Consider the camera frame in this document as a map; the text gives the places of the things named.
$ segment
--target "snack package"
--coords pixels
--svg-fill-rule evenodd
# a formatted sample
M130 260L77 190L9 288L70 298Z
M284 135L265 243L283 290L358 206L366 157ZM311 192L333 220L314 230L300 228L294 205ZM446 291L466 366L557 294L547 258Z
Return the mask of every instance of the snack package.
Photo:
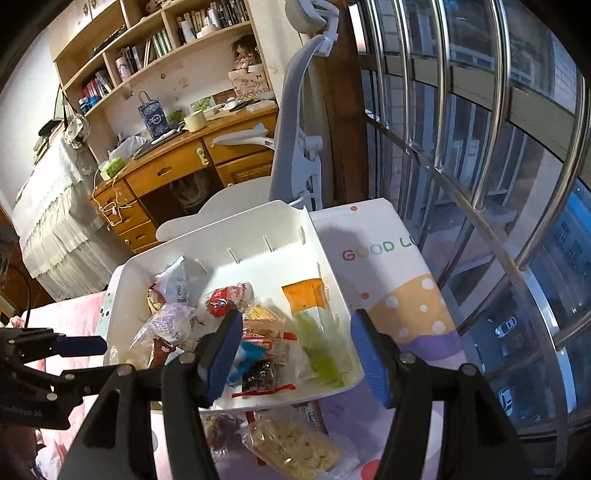
M228 375L228 385L231 387L240 385L242 383L242 376L256 362L264 359L266 355L267 349L265 347L250 342L240 342L236 356L234 357L234 363Z
M292 480L339 480L359 464L350 442L337 445L291 407L265 412L240 432L251 452Z
M159 337L170 346L178 347L182 351L192 352L201 341L203 335L214 332L219 325L201 321L195 315L195 309L182 303L166 303L148 320L129 347L125 355L130 357L131 363L138 369L148 368L152 364L154 353L154 339Z
M206 306L214 317L223 317L232 309L244 313L252 301L252 286L239 283L229 287L218 288L206 295Z
M161 294L157 303L164 299L165 303L189 303L189 291L187 289L187 275L184 267L184 257L179 257L175 263L162 273L156 275L151 290ZM150 292L148 292L148 305L150 305Z
M203 433L212 454L213 462L217 462L228 452L228 437L234 434L240 422L229 415L201 415Z
M325 331L325 326L332 323L329 330L330 336L333 336L336 326L326 310L322 280L319 278L304 280L282 289L290 302L297 337L312 369L332 387L343 387L342 371L334 358L335 348L331 348L333 345L329 342Z
M278 365L289 362L289 346L284 343L285 319L261 303L250 306L243 317L242 339L264 346L267 358Z

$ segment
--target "gray chair backrest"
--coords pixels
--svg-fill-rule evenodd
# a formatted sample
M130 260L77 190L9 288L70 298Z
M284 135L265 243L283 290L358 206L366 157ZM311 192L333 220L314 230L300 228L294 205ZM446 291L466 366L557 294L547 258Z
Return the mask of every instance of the gray chair backrest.
M297 200L291 188L291 172L294 150L298 148L301 88L308 66L323 41L323 35L316 35L306 43L290 60L283 78L281 108L275 129L275 156L271 167L270 202L282 200L290 203Z

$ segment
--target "black cable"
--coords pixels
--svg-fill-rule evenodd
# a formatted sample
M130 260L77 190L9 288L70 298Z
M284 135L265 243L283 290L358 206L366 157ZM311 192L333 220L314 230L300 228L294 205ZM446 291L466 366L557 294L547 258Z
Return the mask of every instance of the black cable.
M13 269L17 272L22 279L25 281L27 285L27 318L25 319L25 328L29 326L29 318L31 317L31 284L29 283L29 279L27 276L22 272L22 270L14 265L9 265L8 269Z

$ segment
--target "blue paper bag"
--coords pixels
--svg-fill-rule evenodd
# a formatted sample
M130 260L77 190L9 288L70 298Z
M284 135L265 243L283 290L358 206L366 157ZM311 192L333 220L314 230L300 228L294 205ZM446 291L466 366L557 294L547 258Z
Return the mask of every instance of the blue paper bag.
M146 101L142 99L142 93L145 94ZM152 140L156 140L165 133L170 132L172 129L166 120L166 115L164 115L162 105L160 105L158 99L152 100L146 92L140 92L138 98L142 102L138 107L139 114L150 131Z

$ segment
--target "bottle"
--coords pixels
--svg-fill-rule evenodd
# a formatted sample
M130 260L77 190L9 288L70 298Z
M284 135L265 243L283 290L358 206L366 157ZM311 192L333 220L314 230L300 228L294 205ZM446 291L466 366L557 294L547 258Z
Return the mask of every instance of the bottle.
M87 114L90 110L90 106L88 105L88 98L82 97L80 100L78 100L78 103L80 104L80 112L82 112L82 115Z

